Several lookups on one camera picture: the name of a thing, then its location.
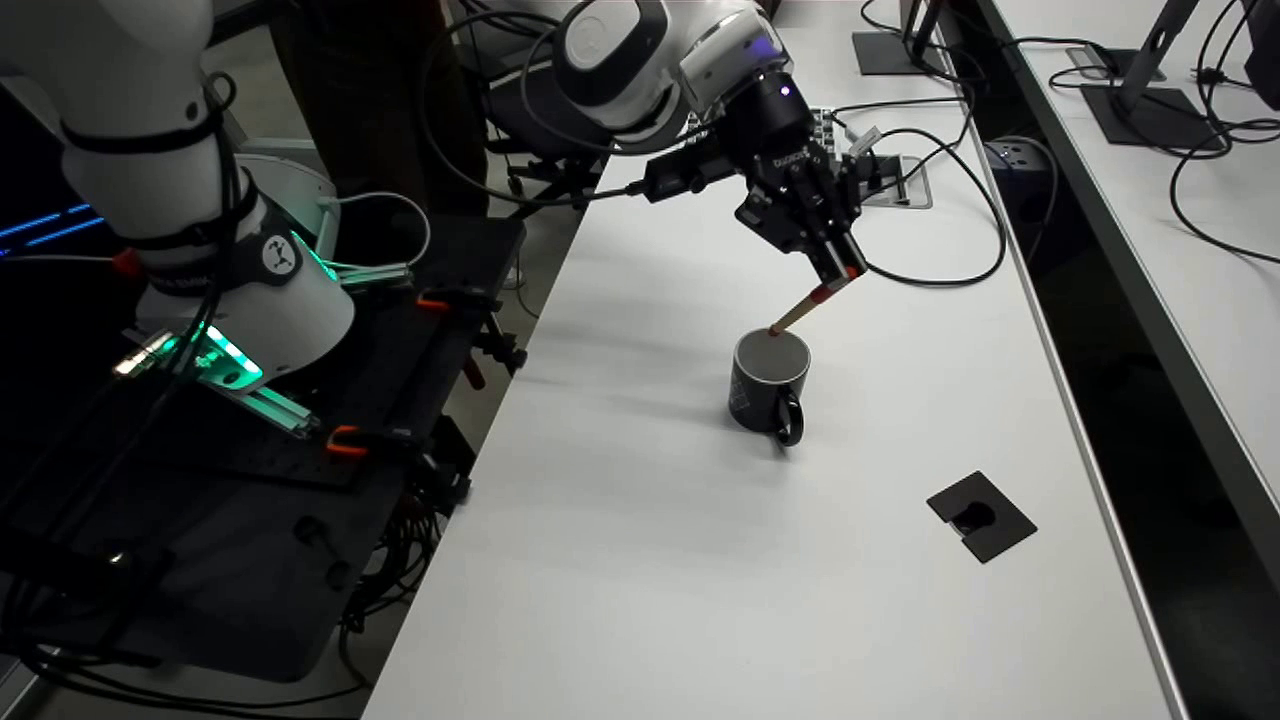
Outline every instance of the white table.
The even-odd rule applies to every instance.
[[[1159,4],[1115,0],[994,0],[1013,37],[1091,37],[1139,46]],[[1224,4],[1201,4],[1173,46],[1169,84],[1193,102],[1193,66],[1203,28]],[[1250,34],[1229,75],[1245,75]],[[1064,172],[1095,224],[1095,236],[1180,394],[1210,460],[1216,463],[1274,584],[1280,589],[1280,268],[1201,245],[1169,207],[1173,156],[1111,148],[1082,94],[1053,94],[1049,75],[1068,67],[1064,49],[1019,49],[1019,84],[1064,156]],[[1224,115],[1266,115],[1245,94],[1220,94]],[[1280,143],[1236,148],[1229,160],[1193,163],[1185,211],[1245,248],[1280,252]]]
[[[809,12],[785,37],[813,105],[940,94],[858,81],[852,19]],[[960,109],[852,124],[954,136]],[[868,211],[865,248],[989,264],[982,196],[954,163],[934,187],[934,211]],[[776,456],[723,416],[729,358],[813,273],[735,201],[587,211],[370,715],[1185,715],[1025,264],[974,293],[862,282],[803,319],[809,436]],[[1042,525],[994,566],[924,505],[978,468]]]

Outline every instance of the robotic end effector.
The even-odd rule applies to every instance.
[[[803,252],[826,285],[862,273],[850,236],[862,207],[852,160],[817,140],[787,49],[753,0],[584,4],[566,19],[558,75],[626,148],[665,148],[687,115],[701,122],[701,140],[647,163],[647,201],[740,172],[740,224],[779,252]]]

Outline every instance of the black cup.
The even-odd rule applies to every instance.
[[[791,331],[750,331],[733,351],[729,413],[779,443],[799,443],[803,407],[799,390],[809,378],[809,347]]]

